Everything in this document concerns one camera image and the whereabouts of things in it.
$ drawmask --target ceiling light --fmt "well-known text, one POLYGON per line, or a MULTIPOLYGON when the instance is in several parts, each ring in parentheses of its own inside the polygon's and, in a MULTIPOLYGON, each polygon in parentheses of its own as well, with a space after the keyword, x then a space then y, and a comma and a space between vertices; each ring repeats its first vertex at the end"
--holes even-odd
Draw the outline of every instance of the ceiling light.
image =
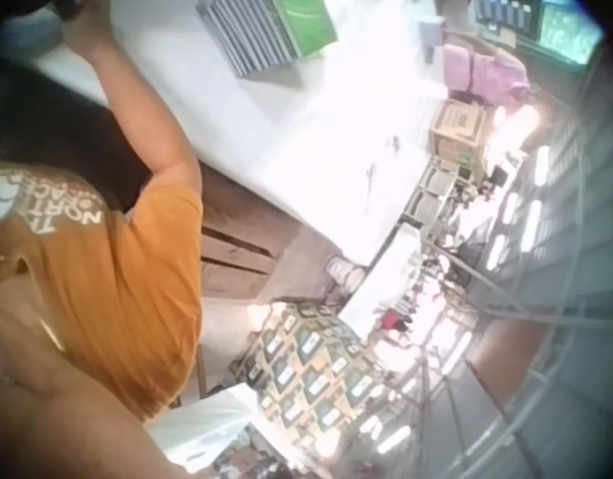
POLYGON ((504 215, 502 216, 502 222, 505 225, 510 225, 515 215, 515 207, 517 207, 517 200, 519 196, 516 193, 511 193, 506 199, 506 207, 504 208, 504 215))
POLYGON ((375 425, 373 426, 373 432, 371 432, 370 434, 370 438, 373 441, 376 441, 377 438, 379 437, 379 435, 382 433, 382 429, 384 428, 384 426, 382 425, 381 422, 377 421, 375 423, 375 425))
POLYGON ((504 107, 498 107, 495 110, 495 115, 493 116, 493 127, 499 128, 506 121, 506 109, 504 107))
POLYGON ((457 361, 468 347, 468 343, 470 342, 472 337, 473 334, 470 331, 464 333, 464 335, 457 343, 457 346, 455 346, 455 350, 451 353, 448 360, 444 363, 444 367, 442 367, 443 375, 448 374, 453 369, 453 367, 455 367, 455 364, 457 364, 457 361))
POLYGON ((526 220, 526 229, 524 230, 524 236, 522 237, 521 249, 523 252, 529 252, 533 249, 535 243, 535 236, 537 234, 537 226, 539 225, 539 218, 542 213, 542 202, 535 200, 530 204, 530 210, 528 211, 528 219, 526 220))
POLYGON ((410 436, 410 427, 404 426, 395 432, 392 436, 382 442, 379 446, 377 446, 377 452, 380 454, 386 454, 393 447, 401 443, 404 439, 410 436))
POLYGON ((409 393, 409 392, 410 392, 410 391, 413 389, 413 387, 415 387, 415 382, 416 382, 416 380, 415 380, 415 378, 413 377, 413 378, 412 378, 411 380, 409 380, 409 381, 408 381, 406 384, 404 384, 404 387, 402 387, 402 392, 403 392, 404 394, 408 394, 408 393, 409 393))
POLYGON ((499 264, 499 257, 502 254, 502 250, 506 246, 506 235, 497 235, 495 238, 495 242, 493 243, 493 248, 488 255, 488 261, 486 262, 486 269, 489 271, 493 271, 497 268, 499 264))
POLYGON ((550 167, 550 148, 540 147, 537 150, 537 160, 535 162, 535 186, 543 187, 548 178, 550 167))
POLYGON ((372 430, 373 427, 375 427, 375 424, 378 422, 379 419, 377 419, 377 416, 370 416, 370 418, 359 427, 359 432, 362 434, 367 433, 368 431, 372 430))
POLYGON ((332 457, 337 450, 341 434, 338 429, 330 429, 315 442, 315 450, 323 458, 332 457))

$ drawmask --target person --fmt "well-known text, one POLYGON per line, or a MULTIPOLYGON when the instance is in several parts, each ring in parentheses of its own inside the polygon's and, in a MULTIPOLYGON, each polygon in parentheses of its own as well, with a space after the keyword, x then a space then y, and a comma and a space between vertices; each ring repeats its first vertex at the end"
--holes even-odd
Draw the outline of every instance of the person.
POLYGON ((0 478, 14 477, 191 476, 107 388, 0 311, 0 478))
POLYGON ((468 33, 447 31, 442 47, 444 84, 451 97, 511 111, 532 101, 524 64, 500 47, 468 33))
POLYGON ((0 315, 146 421, 177 397, 196 357, 202 177, 180 125, 116 41, 109 0, 81 8, 63 21, 65 41, 152 177, 127 220, 68 172, 0 162, 0 315))

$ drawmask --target metal pole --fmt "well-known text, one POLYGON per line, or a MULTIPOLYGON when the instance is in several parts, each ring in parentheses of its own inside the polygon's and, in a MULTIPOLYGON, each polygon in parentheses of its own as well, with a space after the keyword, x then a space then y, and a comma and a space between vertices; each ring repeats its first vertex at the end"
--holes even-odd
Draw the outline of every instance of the metal pole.
POLYGON ((444 256, 446 256, 451 262, 454 262, 455 264, 457 264, 459 267, 461 267, 462 269, 466 270, 469 274, 471 274, 473 277, 475 277, 476 279, 480 280, 481 282, 483 282, 484 284, 486 284, 490 289, 492 289, 493 291, 497 292, 498 294, 504 296, 513 306, 515 306, 517 309, 521 310, 521 311, 526 311, 526 308, 519 303, 506 289, 504 289, 503 287, 495 284, 495 282, 493 282, 492 280, 490 280, 488 277, 486 277, 485 275, 483 275, 481 272, 479 272, 477 269, 473 268, 472 266, 470 266, 469 264, 466 264, 464 261, 462 261, 459 257, 451 254, 450 252, 447 252, 445 249, 443 249, 442 247, 439 247, 435 244, 433 244, 430 241, 425 240, 424 244, 426 246, 428 246, 430 249, 432 249, 433 251, 435 251, 438 254, 443 254, 444 256))
POLYGON ((606 317, 592 319, 584 317, 571 317, 566 314, 543 314, 540 312, 519 312, 496 307, 486 307, 483 313, 496 316, 502 319, 517 319, 520 321, 542 322, 544 324, 555 324, 558 326, 575 327, 606 327, 613 328, 613 319, 606 317))
MULTIPOLYGON (((444 367, 444 361, 437 351, 435 351, 435 355, 439 360, 440 367, 444 367)), ((448 394, 448 402, 450 402, 450 409, 453 413, 453 419, 455 420, 455 428, 457 429, 457 439, 459 441, 459 449, 461 450, 461 456, 459 458, 459 462, 462 465, 462 469, 466 471, 468 469, 468 458, 466 457, 466 441, 464 440, 464 430, 462 429, 462 421, 459 418, 459 413, 457 412, 457 403, 455 402, 455 396, 453 395, 453 388, 450 385, 450 378, 446 374, 442 374, 442 380, 446 385, 446 393, 448 394)))
MULTIPOLYGON (((486 383, 483 381, 483 379, 481 378, 481 376, 479 375, 479 373, 477 372, 473 364, 468 359, 466 359, 464 356, 462 356, 462 360, 466 364, 466 367, 471 372, 471 374, 473 375, 473 377, 475 378, 479 386, 483 389, 483 391, 486 393, 488 398, 491 400, 491 402, 495 406, 495 409, 497 409, 497 412, 504 420, 506 427, 510 429, 511 424, 513 424, 513 418, 510 417, 510 415, 504 410, 504 406, 501 405, 499 401, 497 400, 497 398, 495 398, 495 396, 492 394, 492 392, 490 391, 486 383)), ((524 460, 526 461, 526 464, 528 465, 528 468, 530 469, 533 477, 538 478, 538 479, 543 478, 544 472, 542 471, 539 465, 539 462, 537 461, 537 458, 534 456, 533 452, 528 447, 528 443, 526 442, 524 437, 521 435, 521 433, 518 430, 511 431, 511 434, 513 438, 515 439, 517 448, 521 452, 522 456, 524 456, 524 460)))
POLYGON ((426 427, 426 409, 428 407, 428 362, 426 353, 422 356, 422 391, 421 408, 419 410, 419 423, 417 426, 417 479, 424 479, 424 428, 426 427))

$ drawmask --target floor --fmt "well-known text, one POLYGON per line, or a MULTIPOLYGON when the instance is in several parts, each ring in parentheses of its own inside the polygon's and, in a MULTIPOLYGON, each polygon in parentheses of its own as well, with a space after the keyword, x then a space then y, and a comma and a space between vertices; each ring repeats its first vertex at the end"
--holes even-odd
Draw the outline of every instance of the floor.
MULTIPOLYGON (((200 343, 208 390, 220 384, 229 364, 246 352, 248 338, 252 332, 262 329, 271 302, 280 296, 324 298, 332 286, 332 279, 324 268, 328 259, 337 253, 339 249, 332 242, 302 226, 255 303, 203 299, 200 343)), ((183 393, 183 403, 197 399, 195 374, 190 382, 183 393)))

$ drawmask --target wooden plank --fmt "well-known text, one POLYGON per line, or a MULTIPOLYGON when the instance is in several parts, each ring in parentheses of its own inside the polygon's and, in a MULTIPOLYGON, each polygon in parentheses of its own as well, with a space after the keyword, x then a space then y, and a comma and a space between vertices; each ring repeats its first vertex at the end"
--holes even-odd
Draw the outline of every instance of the wooden plank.
POLYGON ((297 220, 206 165, 203 199, 203 225, 243 241, 246 249, 279 257, 298 234, 297 220))
POLYGON ((253 269, 258 272, 271 273, 276 268, 276 260, 271 257, 207 235, 203 235, 201 251, 203 257, 234 264, 246 269, 253 269))
POLYGON ((266 274, 203 262, 203 297, 256 299, 269 277, 266 274))

